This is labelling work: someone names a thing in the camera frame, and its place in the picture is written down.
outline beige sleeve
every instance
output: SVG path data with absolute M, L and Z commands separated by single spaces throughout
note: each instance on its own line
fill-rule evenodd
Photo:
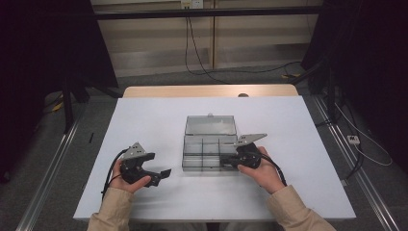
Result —
M 128 231 L 133 195 L 108 188 L 99 213 L 90 217 L 88 231 Z
M 306 208 L 293 186 L 272 194 L 268 199 L 268 208 L 287 231 L 335 230 L 319 214 Z

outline white table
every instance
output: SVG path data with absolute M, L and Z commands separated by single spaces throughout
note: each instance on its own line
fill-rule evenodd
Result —
M 305 204 L 328 219 L 355 218 L 350 202 L 300 96 L 119 99 L 74 218 L 98 212 L 115 155 L 138 141 L 154 160 L 146 170 L 172 168 L 159 187 L 136 192 L 131 219 L 155 222 L 272 220 L 268 194 L 239 172 L 184 172 L 187 116 L 234 116 L 238 135 L 267 133 L 256 141 L 282 168 Z

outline person's right hand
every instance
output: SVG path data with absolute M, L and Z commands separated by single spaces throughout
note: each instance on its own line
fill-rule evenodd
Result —
M 268 155 L 267 150 L 264 147 L 260 146 L 258 147 L 258 150 L 261 153 Z M 242 165 L 238 165 L 238 169 L 243 174 L 252 177 L 258 185 L 267 190 L 270 194 L 285 188 L 285 185 L 279 178 L 276 168 L 267 160 L 262 159 L 261 164 L 256 169 Z

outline power outlet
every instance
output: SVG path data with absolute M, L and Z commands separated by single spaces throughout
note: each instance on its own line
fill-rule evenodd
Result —
M 347 140 L 350 144 L 360 144 L 360 140 L 357 136 L 347 136 Z
M 192 9 L 204 9 L 203 0 L 191 0 Z
M 191 9 L 191 0 L 181 0 L 181 9 L 182 10 Z

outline person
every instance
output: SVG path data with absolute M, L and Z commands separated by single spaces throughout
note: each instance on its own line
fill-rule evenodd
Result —
M 268 155 L 264 147 L 259 151 Z M 120 161 L 115 163 L 113 177 L 120 175 Z M 258 168 L 253 169 L 238 165 L 241 173 L 253 178 L 259 186 L 264 188 L 270 197 L 267 205 L 276 221 L 288 231 L 303 230 L 335 230 L 330 223 L 315 211 L 307 208 L 302 202 L 293 186 L 285 186 L 279 178 L 276 168 L 266 160 L 262 160 Z M 150 181 L 150 176 L 145 176 L 130 185 L 122 178 L 112 180 L 103 199 L 99 213 L 95 213 L 89 220 L 89 231 L 128 231 L 129 214 L 134 193 Z M 247 223 L 222 223 L 222 230 L 259 230 L 245 229 Z M 190 224 L 180 230 L 206 230 L 205 225 Z

